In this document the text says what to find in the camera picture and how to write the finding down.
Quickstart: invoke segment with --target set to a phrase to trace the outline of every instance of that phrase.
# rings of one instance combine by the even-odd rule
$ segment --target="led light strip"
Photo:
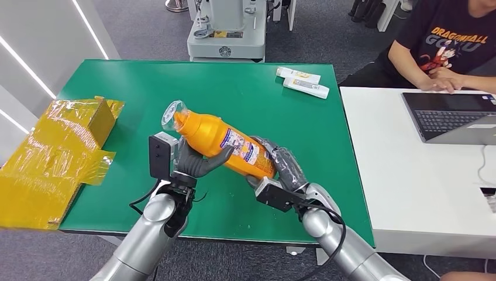
[[[91,33],[91,36],[93,36],[93,39],[95,39],[95,42],[97,43],[98,47],[100,48],[100,51],[102,52],[102,54],[104,55],[104,58],[106,60],[108,60],[108,56],[107,56],[107,53],[105,52],[104,50],[104,47],[100,44],[100,40],[98,40],[97,38],[97,35],[95,34],[95,32],[93,31],[93,28],[91,28],[91,26],[89,25],[89,22],[88,22],[88,19],[86,18],[86,16],[84,15],[84,13],[82,12],[81,10],[81,7],[79,7],[79,4],[76,0],[73,0],[73,4],[74,6],[76,7],[76,9],[78,10],[80,16],[82,17],[82,20],[84,21],[84,23],[86,24],[86,27],[88,28],[89,32]]]
[[[12,117],[10,117],[7,113],[0,109],[0,115],[3,115],[7,120],[9,120],[12,124],[14,124],[17,128],[19,128],[24,133],[29,133],[26,128],[24,128],[21,124],[17,123]]]
[[[53,94],[53,92],[47,87],[47,85],[45,85],[45,83],[40,79],[40,77],[38,77],[36,73],[29,66],[27,66],[27,64],[19,57],[19,55],[14,51],[14,49],[7,44],[7,42],[2,38],[2,36],[0,36],[0,44],[2,44],[4,48],[6,48],[7,52],[9,52],[14,57],[14,59],[17,60],[17,62],[27,71],[27,73],[29,73],[29,75],[31,75],[31,77],[33,77],[33,79],[38,83],[38,85],[40,85],[41,88],[43,88],[44,91],[49,96],[51,96],[52,99],[55,100],[57,98]]]

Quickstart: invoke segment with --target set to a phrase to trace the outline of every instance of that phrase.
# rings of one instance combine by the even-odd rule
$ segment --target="black cable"
[[[155,281],[155,279],[157,279],[157,272],[159,271],[159,266],[157,265],[157,267],[155,268],[155,273],[153,274],[153,279],[151,281]]]
[[[200,202],[201,200],[205,199],[207,193],[208,193],[208,191],[205,192],[205,194],[203,194],[202,198],[200,198],[198,200],[193,200],[193,202]]]
[[[136,207],[135,205],[138,204],[138,203],[143,202],[143,200],[145,200],[146,198],[148,198],[148,196],[150,196],[153,193],[153,191],[157,188],[157,186],[159,186],[159,183],[160,183],[160,180],[157,180],[157,182],[155,183],[155,185],[153,186],[153,188],[150,189],[150,191],[148,191],[145,195],[143,195],[143,197],[139,198],[138,200],[129,203],[129,206],[133,210],[135,210],[138,214],[142,215],[143,212],[140,209],[138,209],[138,207]]]
[[[279,8],[279,6],[281,6],[281,2],[282,2],[282,1],[283,1],[283,0],[279,0],[279,2],[277,3],[277,5],[276,5],[276,6],[272,7],[272,9],[268,10],[267,15],[268,15],[270,12],[272,12],[274,9]]]
[[[300,203],[300,204],[298,204],[298,206],[299,207],[307,207],[307,208],[318,208],[318,209],[324,210],[330,216],[331,220],[333,220],[335,223],[343,226],[343,231],[341,232],[341,238],[339,239],[339,243],[338,243],[336,249],[334,250],[334,252],[332,252],[332,254],[329,255],[329,259],[326,260],[326,262],[323,265],[316,268],[314,271],[308,273],[307,275],[305,275],[302,278],[299,278],[297,280],[297,281],[303,281],[303,280],[307,280],[308,278],[312,277],[313,275],[316,275],[317,273],[321,272],[322,269],[324,269],[326,267],[326,265],[328,265],[334,259],[334,257],[337,255],[337,253],[339,253],[339,251],[343,247],[343,243],[345,242],[345,238],[346,238],[346,224],[345,224],[345,221],[343,220],[343,218],[338,213],[336,213],[335,211],[333,211],[329,208],[326,208],[324,206],[314,205],[314,204],[306,204],[306,203]]]

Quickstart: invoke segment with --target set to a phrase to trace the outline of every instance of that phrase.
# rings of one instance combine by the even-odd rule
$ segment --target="black t-shirt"
[[[420,0],[396,41],[410,49],[426,73],[444,66],[459,74],[496,56],[496,11],[482,18],[469,14],[469,0]],[[377,58],[385,70],[401,76],[388,58]]]

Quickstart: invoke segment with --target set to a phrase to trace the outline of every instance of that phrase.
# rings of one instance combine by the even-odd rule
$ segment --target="clear plastic cap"
[[[162,116],[162,128],[165,131],[177,131],[189,116],[190,111],[181,100],[173,101]]]

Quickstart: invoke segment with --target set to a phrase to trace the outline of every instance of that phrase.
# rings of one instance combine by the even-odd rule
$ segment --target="gray carpet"
[[[158,0],[95,0],[97,10],[123,59],[188,60],[187,13],[164,10]],[[401,21],[386,33],[366,29],[346,15],[349,0],[298,1],[295,29],[267,27],[267,61],[332,63],[340,81],[373,60],[393,38]],[[0,281],[88,280],[115,247],[91,235],[0,231]],[[436,280],[421,256],[384,254],[413,280]],[[481,259],[429,257],[438,273],[483,270]],[[273,245],[177,241],[159,266],[157,280],[295,280],[315,268],[315,250],[291,256]],[[490,272],[496,272],[491,261]],[[344,280],[334,264],[310,280]]]
[[[0,231],[0,281],[88,280],[114,249],[92,235]],[[412,280],[437,280],[423,266],[422,256],[382,255]],[[291,256],[281,246],[179,240],[161,260],[157,280],[292,281],[313,270],[315,263],[312,249]],[[436,256],[429,256],[428,264],[439,274],[453,270],[482,272],[484,267],[482,259]],[[491,261],[488,268],[496,272],[496,262]],[[345,279],[331,264],[309,280]]]

